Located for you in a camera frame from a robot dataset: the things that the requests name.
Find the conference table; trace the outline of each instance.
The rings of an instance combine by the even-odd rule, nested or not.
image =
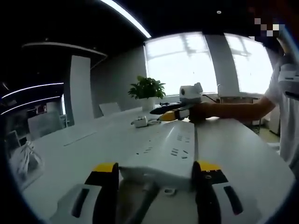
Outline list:
[[[44,159],[43,175],[23,191],[29,206],[41,219],[49,219],[58,200],[74,185],[84,183],[102,162],[128,160],[164,122],[135,128],[138,116],[156,115],[141,108],[74,125],[34,141]],[[295,178],[287,164],[258,135],[234,119],[211,118],[195,125],[195,159],[220,165],[228,181],[256,199],[267,219],[283,204]]]

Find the white flower pot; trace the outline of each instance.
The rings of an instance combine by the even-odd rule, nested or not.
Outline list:
[[[142,111],[149,112],[155,109],[156,97],[139,99],[142,106]]]

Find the ceiling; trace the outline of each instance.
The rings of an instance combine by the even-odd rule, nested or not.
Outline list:
[[[115,1],[136,18],[152,38],[189,31],[247,36],[259,32],[244,0]],[[0,87],[0,95],[36,84],[63,82],[72,54],[89,56],[92,65],[102,59],[95,54],[61,47],[22,48],[26,43],[67,43],[113,57],[147,40],[135,26],[100,0],[8,1],[2,8],[9,16],[2,32],[5,34],[5,66],[1,78],[9,90]],[[56,91],[53,89],[52,95],[57,94]]]

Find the sleeve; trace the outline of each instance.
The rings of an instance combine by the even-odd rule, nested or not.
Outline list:
[[[279,72],[280,72],[280,64],[277,63],[274,67],[269,87],[268,87],[266,93],[264,94],[266,96],[266,98],[268,98],[275,105],[279,104],[281,97],[282,97],[282,93],[278,86]]]

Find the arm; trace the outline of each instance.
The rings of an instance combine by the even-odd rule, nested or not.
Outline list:
[[[201,103],[190,111],[190,120],[220,117],[234,118],[242,121],[259,120],[275,107],[268,98],[262,97],[254,104],[212,104]]]

